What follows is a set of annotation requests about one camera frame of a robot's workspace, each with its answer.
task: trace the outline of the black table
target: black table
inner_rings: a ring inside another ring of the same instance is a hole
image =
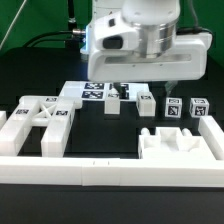
[[[24,95],[59,95],[65,81],[87,80],[87,64],[65,49],[17,48],[0,58],[0,110],[8,116]],[[135,103],[121,103],[120,116],[105,116],[101,102],[76,111],[65,157],[137,158],[139,131],[156,126],[189,128],[191,97],[205,97],[223,127],[224,69],[211,58],[206,75],[182,81],[171,96],[183,99],[181,119],[165,118],[164,82],[149,83],[156,117],[140,118]],[[33,128],[19,156],[41,156],[43,128]],[[1,223],[223,223],[223,189],[0,185]]]

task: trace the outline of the metal part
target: metal part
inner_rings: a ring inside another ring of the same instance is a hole
[[[157,58],[172,47],[177,20],[161,25],[132,24],[139,32],[139,47],[134,54],[140,58]]]
[[[80,30],[80,29],[73,29],[72,33],[74,36],[85,36],[86,35],[86,31]]]

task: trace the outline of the small white cube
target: small white cube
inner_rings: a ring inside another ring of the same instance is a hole
[[[166,98],[165,117],[180,118],[182,110],[181,98]]]
[[[209,102],[205,98],[191,98],[190,114],[191,117],[201,117],[208,115]]]
[[[138,92],[136,106],[140,117],[155,116],[156,101],[151,92]]]
[[[106,94],[104,114],[120,114],[120,96],[114,89],[109,90]]]

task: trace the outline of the white holder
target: white holder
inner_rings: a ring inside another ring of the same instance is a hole
[[[0,130],[0,156],[17,156],[33,126],[47,127],[43,157],[62,157],[80,99],[24,96]]]

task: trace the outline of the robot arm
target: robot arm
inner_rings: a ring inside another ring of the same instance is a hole
[[[97,82],[198,79],[207,33],[176,36],[179,0],[126,0],[120,12],[92,23],[88,77]]]

